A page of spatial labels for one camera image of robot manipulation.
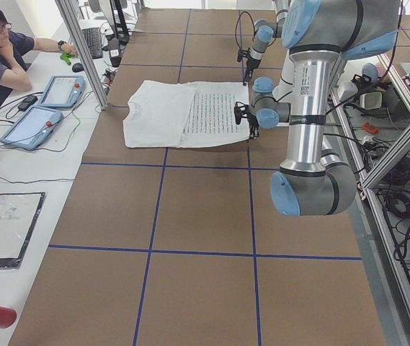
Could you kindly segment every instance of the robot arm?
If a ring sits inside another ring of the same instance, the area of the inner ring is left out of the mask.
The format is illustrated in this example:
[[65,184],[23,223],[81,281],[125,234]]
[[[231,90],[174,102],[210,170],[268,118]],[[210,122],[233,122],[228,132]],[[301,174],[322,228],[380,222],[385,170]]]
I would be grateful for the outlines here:
[[282,36],[282,28],[285,23],[286,14],[288,12],[289,3],[288,0],[275,0],[275,11],[277,13],[277,22],[271,23],[265,19],[258,19],[254,23],[254,36],[253,47],[247,50],[240,49],[237,58],[238,62],[241,62],[243,58],[246,58],[245,76],[243,78],[243,84],[250,82],[253,78],[253,71],[259,68],[262,56],[264,55],[269,42],[272,38],[280,38]]
[[[272,201],[281,214],[330,215],[352,203],[352,170],[324,138],[331,70],[337,61],[390,50],[400,4],[401,0],[296,0],[291,6],[282,31],[290,58],[285,64],[293,64],[294,70],[288,152],[271,181]],[[274,112],[285,116],[274,105],[253,111],[274,119]]]

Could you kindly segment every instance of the black wire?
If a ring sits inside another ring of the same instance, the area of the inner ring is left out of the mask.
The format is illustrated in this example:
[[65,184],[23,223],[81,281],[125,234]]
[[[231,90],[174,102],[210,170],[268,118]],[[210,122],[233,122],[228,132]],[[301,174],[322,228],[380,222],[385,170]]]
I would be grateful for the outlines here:
[[4,180],[5,182],[8,182],[9,184],[33,184],[34,182],[73,182],[73,179],[66,179],[66,178],[60,178],[60,179],[40,179],[40,180],[33,180],[31,182],[12,182],[11,180],[8,180],[6,178],[0,177],[1,180]]
[[59,149],[59,150],[53,150],[53,149],[49,149],[49,148],[35,148],[35,149],[33,149],[33,151],[44,150],[44,151],[51,151],[51,152],[53,152],[53,153],[60,153],[60,152],[62,152],[62,151],[64,151],[64,150],[66,150],[68,144],[70,143],[70,140],[71,140],[73,134],[75,133],[76,129],[77,129],[77,128],[80,126],[80,124],[81,124],[81,120],[75,115],[74,112],[75,112],[77,109],[79,109],[79,107],[83,104],[84,101],[86,101],[86,99],[89,97],[89,95],[90,95],[92,92],[93,92],[93,91],[87,92],[87,93],[83,96],[83,98],[81,99],[80,103],[78,103],[77,106],[75,106],[75,107],[72,109],[72,111],[71,111],[67,116],[64,117],[64,119],[66,119],[66,118],[68,118],[70,115],[73,115],[73,116],[78,120],[78,124],[76,124],[76,126],[73,128],[72,132],[71,132],[70,135],[68,136],[66,145],[65,145],[62,149]]
[[16,98],[16,99],[13,99],[12,101],[10,101],[10,102],[5,103],[4,105],[2,105],[2,106],[0,107],[0,110],[2,110],[3,108],[5,108],[6,106],[10,105],[11,103],[15,103],[15,102],[17,102],[17,101],[22,101],[22,100],[25,99],[26,97],[29,97],[29,96],[32,96],[32,95],[39,95],[39,94],[42,94],[42,93],[43,93],[43,92],[33,92],[33,93],[31,93],[31,94],[24,95],[24,96],[18,97],[18,98]]
[[257,99],[256,102],[255,102],[253,105],[251,105],[251,106],[252,106],[253,108],[255,108],[255,107],[256,107],[256,103],[258,103],[258,102],[259,102],[260,100],[262,100],[262,99],[273,99],[274,102],[277,101],[272,95],[263,96],[263,97],[260,97],[259,99]]
[[377,117],[377,118],[380,118],[380,119],[385,119],[385,118],[388,117],[388,113],[387,113],[387,112],[385,112],[385,113],[384,113],[384,112],[379,112],[379,113],[377,113],[377,112],[370,112],[369,110],[366,110],[365,108],[361,108],[361,107],[357,106],[355,103],[352,103],[352,102],[345,103],[342,107],[343,107],[343,108],[345,108],[345,107],[352,107],[352,108],[354,108],[355,110],[359,110],[360,112],[364,113],[364,115],[368,115],[368,116],[370,116],[370,117]]
[[355,143],[359,144],[360,146],[363,146],[363,144],[361,144],[358,139],[352,138],[352,137],[347,137],[347,136],[344,136],[344,135],[339,135],[338,133],[324,133],[324,136],[334,136],[334,137],[345,138],[345,139],[348,139],[349,141],[352,141],[352,142],[355,142]]
[[401,262],[402,260],[405,259],[406,255],[408,254],[408,241],[410,240],[410,224],[408,226],[408,229],[406,230],[405,233],[405,238],[404,240],[400,241],[398,245],[395,247],[393,250],[393,258],[395,261]]
[[0,122],[14,124],[14,121],[11,121],[11,120],[0,119]]
[[[389,185],[389,186],[388,186],[388,189],[387,189],[387,192],[386,192],[385,195],[381,194],[381,193],[380,193],[380,190],[379,190],[378,193],[377,193],[377,196],[384,196],[384,203],[383,203],[382,201],[380,201],[380,202],[381,202],[381,205],[382,205],[382,207],[383,207],[383,214],[384,214],[384,216],[385,216],[386,223],[388,224],[388,227],[389,227],[390,229],[395,229],[398,233],[403,234],[403,235],[405,236],[405,239],[404,239],[403,241],[400,241],[399,243],[396,243],[396,248],[394,249],[394,252],[393,252],[393,257],[394,257],[394,259],[400,262],[401,260],[404,260],[406,254],[407,254],[407,246],[408,246],[407,243],[408,243],[408,241],[410,240],[410,225],[409,225],[409,227],[407,228],[407,230],[406,230],[405,233],[403,233],[403,232],[401,232],[401,231],[398,230],[398,225],[399,225],[401,222],[403,222],[403,221],[405,221],[405,220],[408,220],[408,219],[402,218],[401,220],[399,220],[399,221],[396,223],[395,226],[392,226],[392,225],[391,225],[391,222],[390,222],[390,220],[388,219],[387,207],[386,207],[386,204],[385,204],[385,201],[387,201],[387,199],[389,198],[389,192],[390,192],[391,190],[392,190],[392,189],[391,189],[391,185]],[[392,190],[392,191],[404,192],[404,193],[410,195],[410,191],[408,191],[408,190]],[[403,254],[400,252],[400,248],[402,248],[402,247],[404,248],[404,253],[403,253]]]
[[291,94],[293,91],[291,90],[290,92],[287,92],[286,94],[284,94],[283,96],[281,96],[281,98],[279,98],[277,100],[277,102],[279,102],[281,99],[284,99],[286,96],[288,96],[289,94]]
[[240,23],[240,20],[241,20],[241,16],[242,16],[243,14],[248,14],[249,19],[251,20],[251,25],[252,25],[252,27],[253,27],[253,39],[254,39],[254,36],[256,35],[256,32],[254,31],[254,21],[253,21],[253,17],[251,17],[251,15],[250,15],[250,13],[249,13],[248,11],[242,11],[242,13],[240,13],[239,18],[237,19],[236,24],[235,24],[235,42],[236,42],[236,45],[239,47],[239,49],[242,49],[242,48],[241,48],[241,46],[240,46],[239,40],[237,39],[236,30],[237,30],[237,28],[239,27],[239,23]]
[[288,84],[288,85],[293,85],[293,83],[290,83],[289,81],[286,81],[286,80],[283,79],[282,73],[280,74],[280,79],[282,80],[282,82],[285,83],[285,84]]
[[387,67],[386,72],[384,72],[384,74],[383,74],[381,77],[379,77],[379,79],[378,79],[375,83],[371,84],[370,86],[367,86],[367,87],[364,88],[363,90],[357,92],[356,94],[353,94],[351,97],[346,98],[344,101],[342,101],[342,102],[338,103],[336,106],[332,107],[330,110],[328,110],[328,111],[326,112],[326,115],[328,115],[329,113],[331,113],[333,110],[335,110],[335,109],[338,108],[339,106],[342,106],[342,105],[348,103],[351,99],[354,99],[355,97],[360,96],[361,94],[365,94],[365,93],[368,92],[370,89],[376,87],[376,86],[379,85],[379,83],[381,83],[382,80],[384,80],[384,78],[388,75],[388,73],[389,73],[389,71],[391,70],[391,67],[392,67],[392,65],[393,65],[393,59],[395,58],[395,52],[396,52],[396,49],[397,49],[398,32],[399,32],[399,30],[400,30],[401,17],[402,17],[403,12],[404,12],[404,2],[403,2],[403,0],[401,0],[401,1],[400,1],[400,14],[399,14],[399,16],[398,16],[398,24],[397,24],[397,35],[396,35],[396,39],[395,39],[395,44],[393,45],[393,49],[392,49],[392,56],[391,56],[391,59],[390,59],[390,61],[389,61],[389,66]]
[[15,112],[11,117],[8,117],[8,114],[14,109],[14,107],[9,108],[9,110],[6,112],[6,114],[4,115],[4,117],[9,120],[12,119],[13,117],[15,117],[16,115],[19,114],[20,110],[17,110],[17,112]]

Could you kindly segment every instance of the black cable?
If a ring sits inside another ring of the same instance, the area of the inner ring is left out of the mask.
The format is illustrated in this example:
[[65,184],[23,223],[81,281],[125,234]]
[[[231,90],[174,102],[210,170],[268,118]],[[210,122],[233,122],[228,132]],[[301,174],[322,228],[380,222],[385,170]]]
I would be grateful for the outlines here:
[[236,30],[237,30],[237,28],[239,27],[239,23],[240,23],[240,20],[241,20],[241,16],[243,16],[243,14],[248,14],[249,19],[251,20],[251,25],[252,25],[252,27],[253,27],[253,39],[254,39],[254,36],[256,35],[256,32],[254,31],[254,21],[253,21],[253,17],[251,17],[251,15],[250,15],[250,13],[249,13],[248,11],[242,11],[242,13],[240,13],[239,18],[237,19],[236,24],[235,24],[235,42],[236,42],[236,45],[239,47],[239,49],[242,49],[242,48],[241,48],[241,46],[240,46],[239,40],[237,39]]
[[388,113],[387,112],[370,112],[369,110],[366,110],[365,108],[361,108],[360,106],[357,106],[355,103],[352,102],[348,102],[345,103],[342,107],[352,107],[355,110],[359,110],[360,112],[363,113],[363,115],[368,115],[370,117],[377,117],[379,119],[385,119],[388,117]]
[[4,180],[5,182],[8,182],[9,184],[33,184],[35,182],[73,182],[73,179],[66,179],[66,178],[60,178],[60,179],[40,179],[40,180],[33,180],[31,182],[12,182],[11,180],[8,180],[6,178],[0,177],[1,180]]
[[72,109],[72,111],[71,111],[67,116],[64,117],[64,119],[66,119],[66,118],[68,118],[70,115],[73,115],[73,116],[78,120],[78,124],[76,124],[76,126],[73,128],[72,132],[71,132],[70,135],[68,136],[66,145],[65,145],[62,149],[59,149],[59,150],[53,150],[53,149],[49,149],[49,148],[35,148],[35,149],[33,149],[33,151],[45,150],[45,151],[51,151],[51,152],[53,152],[53,153],[60,153],[60,152],[62,152],[62,151],[64,151],[64,150],[66,150],[68,144],[70,143],[70,140],[71,140],[73,134],[75,133],[76,129],[77,129],[77,128],[80,126],[80,124],[81,124],[81,120],[75,115],[74,112],[75,112],[77,109],[79,109],[79,107],[83,104],[84,101],[86,101],[86,99],[89,97],[89,95],[90,95],[92,92],[93,92],[93,91],[87,92],[87,93],[83,96],[83,98],[81,99],[80,103],[78,103],[77,106],[75,106],[75,107]]
[[334,136],[334,137],[341,137],[341,138],[345,138],[348,139],[349,141],[355,142],[361,146],[363,146],[363,144],[360,143],[360,141],[356,138],[351,138],[351,137],[347,137],[344,135],[339,135],[338,133],[324,133],[324,136]]
[[282,73],[280,74],[280,79],[282,80],[282,82],[285,83],[285,84],[288,84],[288,85],[293,85],[293,83],[290,83],[289,81],[286,81],[286,80],[283,79]]
[[0,119],[0,122],[14,124],[14,121]]
[[407,256],[408,241],[410,240],[409,234],[410,234],[410,224],[409,224],[408,229],[406,230],[404,240],[400,241],[398,245],[395,247],[395,249],[393,250],[393,258],[395,259],[395,261],[401,262]]
[[291,94],[293,91],[291,90],[290,92],[287,92],[286,94],[284,94],[283,96],[281,96],[281,98],[279,98],[277,100],[277,102],[279,102],[281,99],[284,99],[286,96],[288,96],[289,94]]
[[255,102],[253,105],[251,105],[251,106],[252,106],[253,108],[255,108],[255,107],[256,107],[256,103],[258,103],[258,102],[259,102],[260,100],[262,100],[262,99],[273,99],[274,102],[277,101],[272,95],[267,95],[267,96],[263,96],[263,97],[260,97],[259,99],[257,99],[256,102]]
[[12,119],[13,117],[15,117],[16,115],[19,114],[20,110],[17,110],[17,112],[15,112],[11,117],[8,117],[8,114],[14,109],[14,107],[9,108],[9,110],[6,112],[6,114],[4,115],[4,117],[9,120]]
[[2,105],[2,106],[0,107],[0,110],[2,110],[3,108],[5,108],[6,106],[9,106],[11,103],[15,103],[15,102],[17,102],[17,101],[22,101],[22,100],[25,99],[26,97],[29,97],[29,96],[32,96],[32,95],[39,95],[39,94],[42,94],[42,93],[43,93],[43,92],[33,92],[33,93],[31,93],[31,94],[24,95],[24,96],[18,97],[18,98],[16,98],[16,99],[13,99],[12,101],[10,101],[10,102],[5,103],[4,105]]

